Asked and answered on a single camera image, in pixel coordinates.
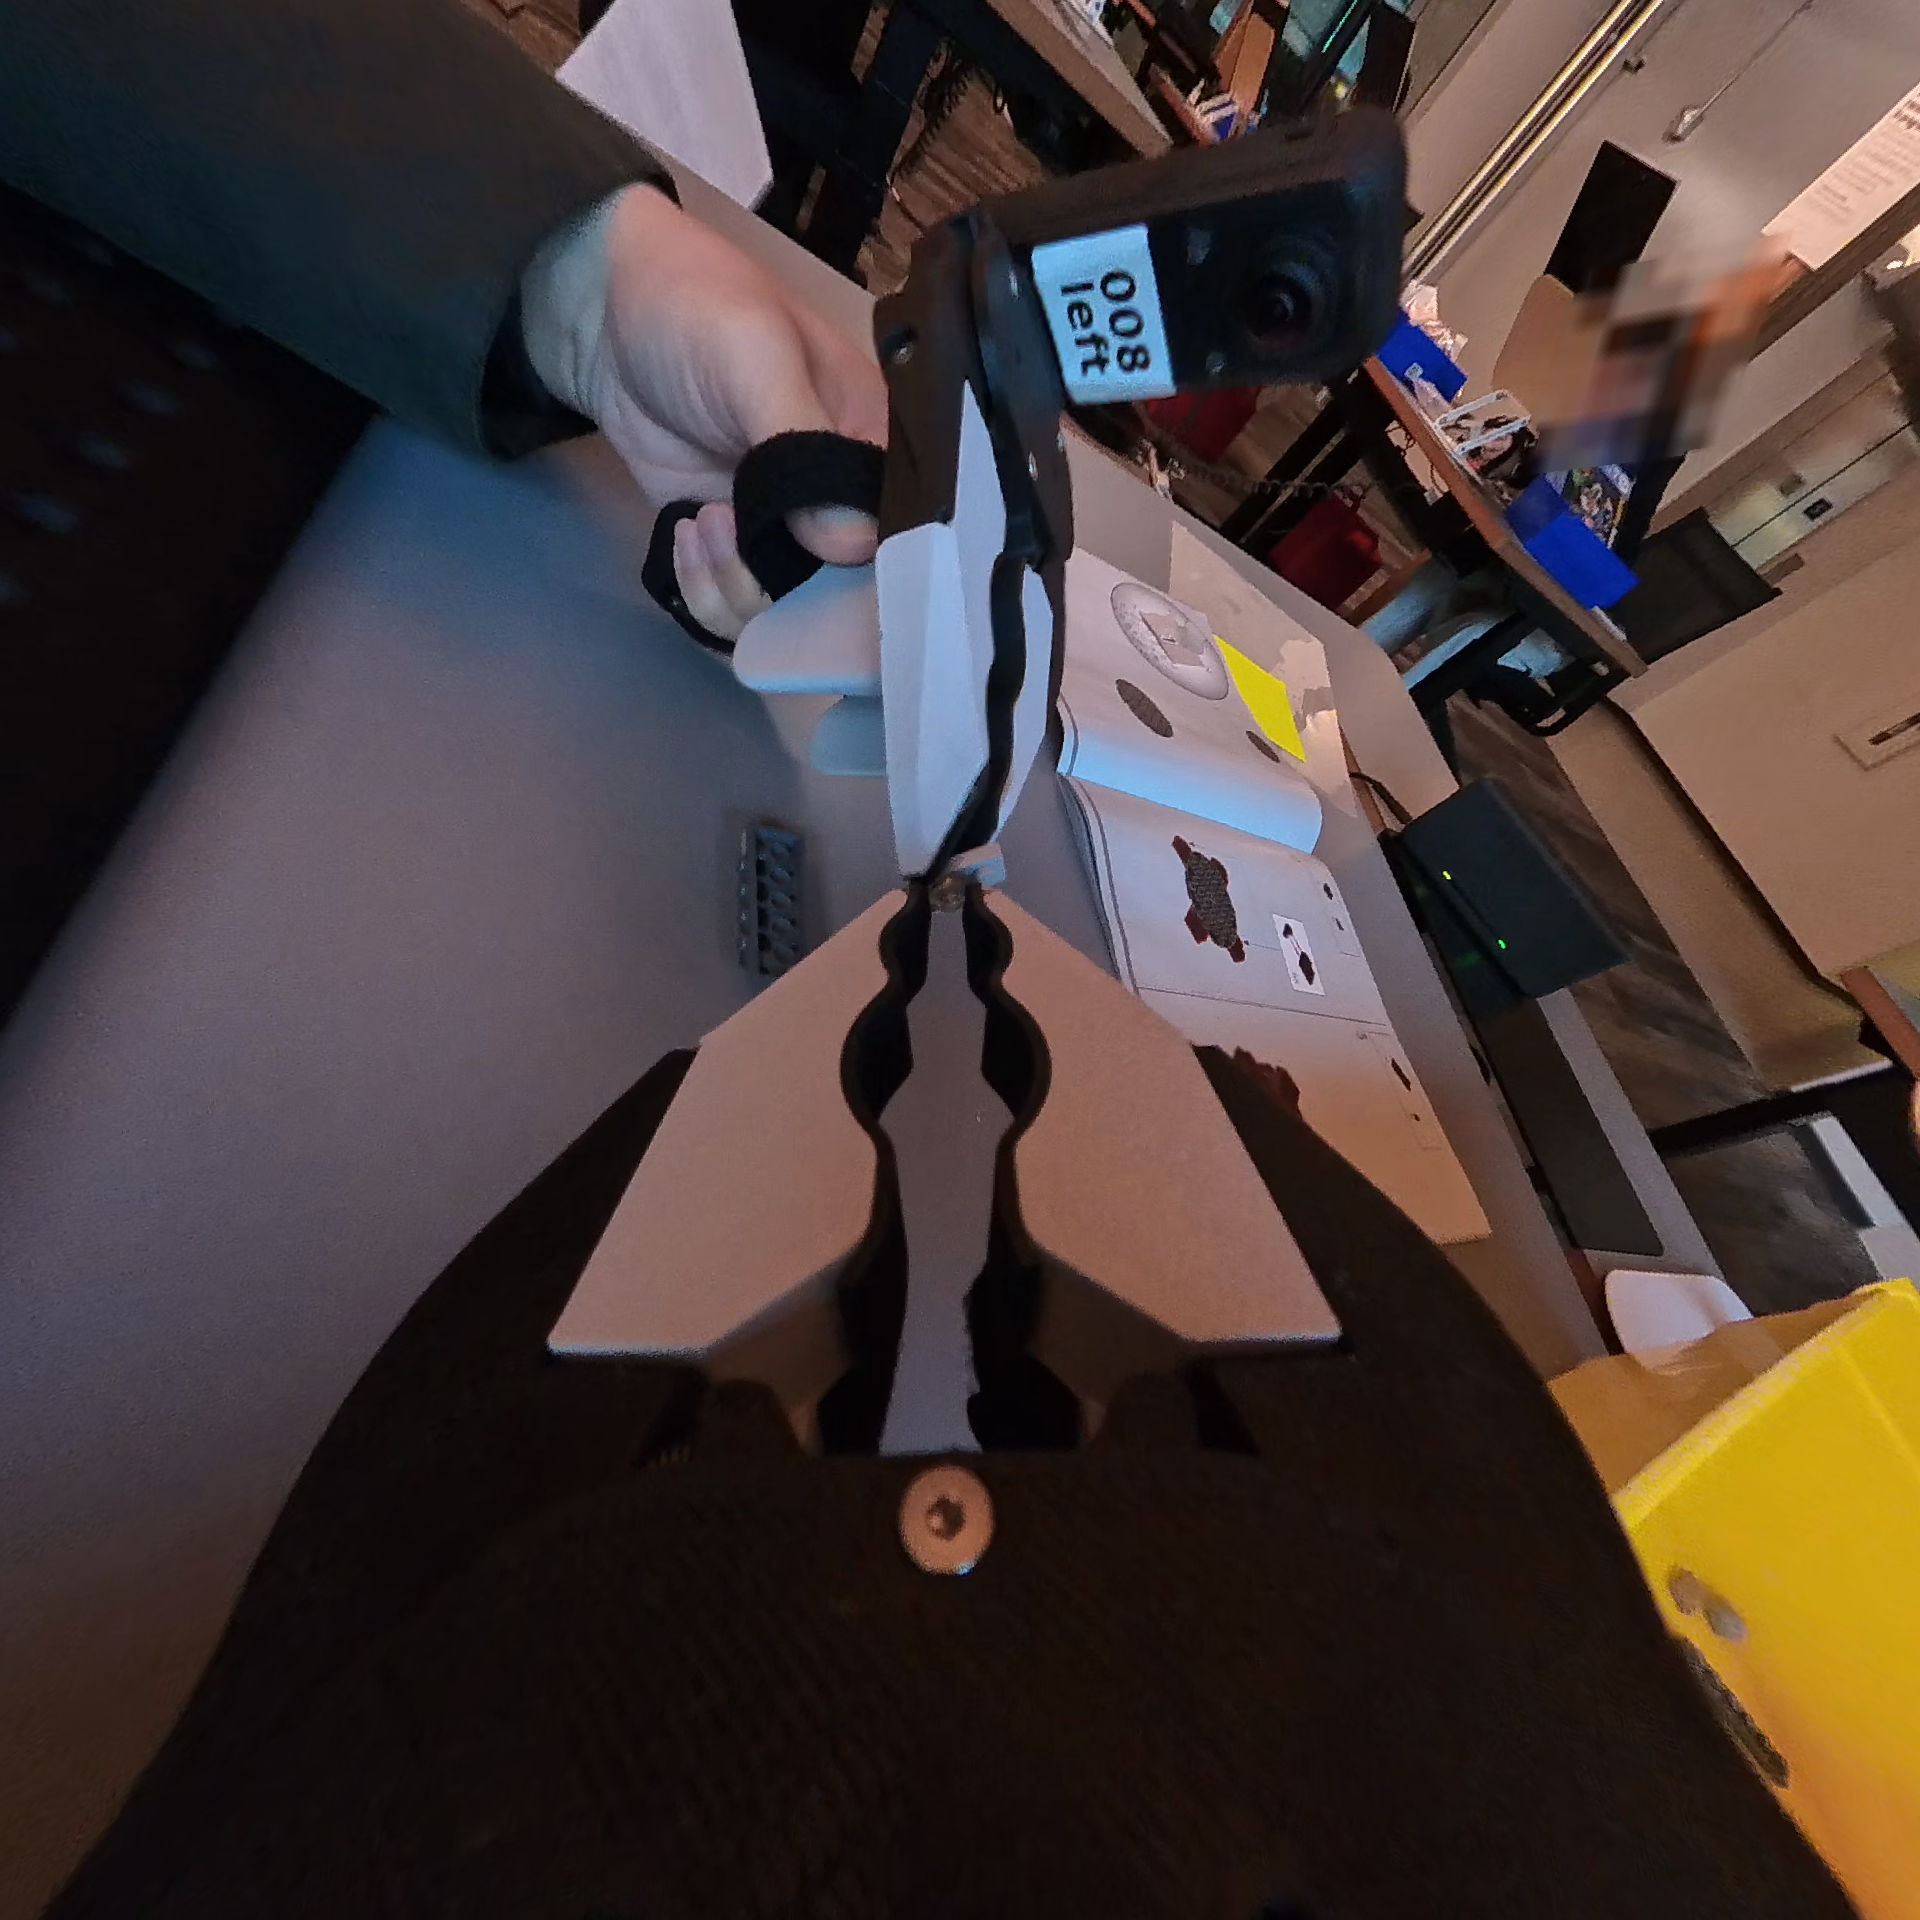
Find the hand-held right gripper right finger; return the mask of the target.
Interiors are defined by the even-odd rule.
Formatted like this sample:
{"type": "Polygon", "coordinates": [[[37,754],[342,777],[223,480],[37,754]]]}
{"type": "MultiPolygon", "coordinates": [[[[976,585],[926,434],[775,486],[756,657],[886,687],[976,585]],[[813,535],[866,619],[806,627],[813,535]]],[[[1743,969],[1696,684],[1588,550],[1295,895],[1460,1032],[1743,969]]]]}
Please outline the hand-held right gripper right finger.
{"type": "Polygon", "coordinates": [[[1193,1044],[981,883],[964,947],[1007,1114],[966,1294],[973,1441],[1074,1449],[1141,1377],[1335,1351],[1337,1318],[1193,1044]]]}

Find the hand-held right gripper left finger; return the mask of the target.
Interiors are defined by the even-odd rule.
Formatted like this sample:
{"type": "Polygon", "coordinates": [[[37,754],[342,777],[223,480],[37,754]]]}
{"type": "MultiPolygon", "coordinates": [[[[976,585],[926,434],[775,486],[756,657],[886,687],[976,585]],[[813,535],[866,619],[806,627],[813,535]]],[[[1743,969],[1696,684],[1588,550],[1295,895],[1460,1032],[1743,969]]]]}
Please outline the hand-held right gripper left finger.
{"type": "Polygon", "coordinates": [[[896,889],[688,1056],[545,1347],[772,1393],[812,1452],[872,1452],[904,1320],[882,1116],[913,1065],[924,891],[896,889]]]}

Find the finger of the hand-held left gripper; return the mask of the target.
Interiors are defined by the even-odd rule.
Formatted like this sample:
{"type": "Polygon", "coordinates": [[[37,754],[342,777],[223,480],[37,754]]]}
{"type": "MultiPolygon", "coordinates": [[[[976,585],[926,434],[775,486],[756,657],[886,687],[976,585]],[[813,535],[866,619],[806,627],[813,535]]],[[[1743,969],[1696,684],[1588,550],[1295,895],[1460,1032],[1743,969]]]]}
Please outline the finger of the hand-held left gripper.
{"type": "Polygon", "coordinates": [[[1062,668],[1060,588],[1060,575],[1047,577],[1013,554],[997,556],[991,566],[991,657],[981,694],[986,744],[943,836],[935,844],[924,871],[926,883],[978,864],[986,848],[998,844],[1026,779],[1039,766],[1062,668]]]}
{"type": "Polygon", "coordinates": [[[989,761],[991,570],[1005,511],[991,434],[964,388],[951,520],[889,535],[876,558],[884,783],[897,871],[932,878],[989,761]]]}

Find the long grey studded plate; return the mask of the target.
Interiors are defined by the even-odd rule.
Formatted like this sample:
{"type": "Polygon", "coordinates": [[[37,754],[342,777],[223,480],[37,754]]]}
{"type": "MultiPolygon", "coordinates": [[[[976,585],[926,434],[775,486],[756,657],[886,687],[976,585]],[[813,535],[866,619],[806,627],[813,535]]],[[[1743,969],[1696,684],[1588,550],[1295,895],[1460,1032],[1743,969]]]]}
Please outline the long grey studded plate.
{"type": "Polygon", "coordinates": [[[735,961],[750,980],[788,974],[806,954],[806,840],[748,820],[735,844],[735,961]]]}

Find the yellow plastic bin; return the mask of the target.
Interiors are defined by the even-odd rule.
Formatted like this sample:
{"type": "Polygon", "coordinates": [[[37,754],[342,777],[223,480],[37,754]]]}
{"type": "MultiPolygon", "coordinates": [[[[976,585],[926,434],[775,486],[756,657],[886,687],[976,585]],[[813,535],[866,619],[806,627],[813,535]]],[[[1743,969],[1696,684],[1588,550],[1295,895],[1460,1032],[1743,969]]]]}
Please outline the yellow plastic bin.
{"type": "Polygon", "coordinates": [[[1917,1916],[1917,1296],[1549,1383],[1721,1730],[1861,1916],[1917,1916]]]}

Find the person's left forearm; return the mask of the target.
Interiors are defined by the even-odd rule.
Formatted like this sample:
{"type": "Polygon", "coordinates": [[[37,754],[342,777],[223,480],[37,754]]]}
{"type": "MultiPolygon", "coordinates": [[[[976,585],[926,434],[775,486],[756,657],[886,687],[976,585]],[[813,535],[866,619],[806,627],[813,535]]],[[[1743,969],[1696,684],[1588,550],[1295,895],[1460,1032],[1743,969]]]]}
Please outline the person's left forearm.
{"type": "Polygon", "coordinates": [[[442,3],[4,6],[1,178],[496,460],[592,433],[535,372],[524,272],[618,188],[672,185],[442,3]]]}

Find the grey desk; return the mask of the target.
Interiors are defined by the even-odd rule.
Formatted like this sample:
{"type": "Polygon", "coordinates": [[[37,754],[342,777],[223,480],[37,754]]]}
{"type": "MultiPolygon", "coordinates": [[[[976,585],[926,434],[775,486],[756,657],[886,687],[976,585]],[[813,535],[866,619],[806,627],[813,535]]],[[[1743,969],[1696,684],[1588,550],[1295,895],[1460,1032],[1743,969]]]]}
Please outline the grey desk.
{"type": "Polygon", "coordinates": [[[752,994],[735,836],[806,936],[897,878],[640,588],[602,439],[377,420],[4,1036],[4,1916],[196,1686],[309,1452],[420,1291],[752,994]]]}

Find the person's left hand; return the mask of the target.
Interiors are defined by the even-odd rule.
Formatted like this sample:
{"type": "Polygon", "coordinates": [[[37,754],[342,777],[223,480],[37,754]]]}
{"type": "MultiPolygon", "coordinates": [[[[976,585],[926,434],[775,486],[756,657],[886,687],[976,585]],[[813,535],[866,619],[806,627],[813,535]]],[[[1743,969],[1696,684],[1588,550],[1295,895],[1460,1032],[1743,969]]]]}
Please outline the person's left hand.
{"type": "Polygon", "coordinates": [[[693,623],[719,641],[770,606],[737,551],[737,465],[782,434],[886,439],[871,356],[649,184],[542,243],[518,281],[518,331],[542,387],[599,428],[641,494],[698,504],[672,534],[672,562],[693,623]]]}

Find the open instruction booklet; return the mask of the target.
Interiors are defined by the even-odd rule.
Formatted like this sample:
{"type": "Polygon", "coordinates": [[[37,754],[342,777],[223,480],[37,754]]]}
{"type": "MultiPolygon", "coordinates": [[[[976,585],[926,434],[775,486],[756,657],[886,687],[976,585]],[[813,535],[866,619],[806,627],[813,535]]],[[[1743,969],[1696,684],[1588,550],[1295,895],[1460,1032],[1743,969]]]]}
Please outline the open instruction booklet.
{"type": "Polygon", "coordinates": [[[1202,615],[1078,550],[1060,783],[1120,980],[1191,1043],[1281,1068],[1430,1239],[1490,1232],[1320,860],[1333,777],[1260,753],[1202,615]]]}

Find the yellow sticky note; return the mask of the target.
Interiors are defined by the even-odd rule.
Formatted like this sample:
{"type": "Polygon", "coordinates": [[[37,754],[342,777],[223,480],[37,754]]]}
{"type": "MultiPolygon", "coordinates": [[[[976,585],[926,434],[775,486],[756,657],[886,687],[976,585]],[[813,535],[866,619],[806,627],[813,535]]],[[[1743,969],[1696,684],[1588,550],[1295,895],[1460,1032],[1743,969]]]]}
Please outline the yellow sticky note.
{"type": "Polygon", "coordinates": [[[1260,753],[1304,764],[1304,739],[1284,681],[1223,635],[1213,634],[1210,641],[1233,690],[1252,715],[1250,734],[1260,744],[1260,753]]]}

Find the white paper sheet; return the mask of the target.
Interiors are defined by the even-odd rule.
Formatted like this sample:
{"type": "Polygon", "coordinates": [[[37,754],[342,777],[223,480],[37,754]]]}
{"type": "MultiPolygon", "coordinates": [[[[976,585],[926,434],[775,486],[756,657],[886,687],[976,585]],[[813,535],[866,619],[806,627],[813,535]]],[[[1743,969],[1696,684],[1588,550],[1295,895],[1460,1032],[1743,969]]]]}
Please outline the white paper sheet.
{"type": "Polygon", "coordinates": [[[1284,761],[1297,764],[1313,784],[1342,775],[1346,761],[1326,644],[1223,560],[1183,520],[1169,530],[1167,588],[1172,600],[1205,617],[1210,635],[1233,642],[1284,681],[1306,753],[1304,764],[1284,761]]]}

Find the medium red bin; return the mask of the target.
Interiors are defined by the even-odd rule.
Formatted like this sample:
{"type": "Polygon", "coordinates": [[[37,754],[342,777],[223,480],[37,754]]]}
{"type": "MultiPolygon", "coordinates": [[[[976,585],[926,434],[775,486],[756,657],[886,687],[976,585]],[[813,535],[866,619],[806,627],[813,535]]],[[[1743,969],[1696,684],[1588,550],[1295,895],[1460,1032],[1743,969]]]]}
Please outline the medium red bin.
{"type": "Polygon", "coordinates": [[[1380,572],[1380,543],[1346,492],[1320,496],[1266,551],[1266,566],[1316,606],[1342,610],[1380,572]]]}

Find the black device with green lights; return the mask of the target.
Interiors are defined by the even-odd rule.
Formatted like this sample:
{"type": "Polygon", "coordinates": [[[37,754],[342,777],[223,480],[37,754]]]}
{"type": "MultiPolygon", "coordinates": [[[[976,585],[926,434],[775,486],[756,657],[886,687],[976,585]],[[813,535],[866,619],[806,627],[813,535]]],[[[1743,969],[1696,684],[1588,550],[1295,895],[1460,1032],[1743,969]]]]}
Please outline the black device with green lights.
{"type": "Polygon", "coordinates": [[[1463,784],[1386,831],[1380,848],[1473,1023],[1629,961],[1615,928],[1496,779],[1463,784]]]}

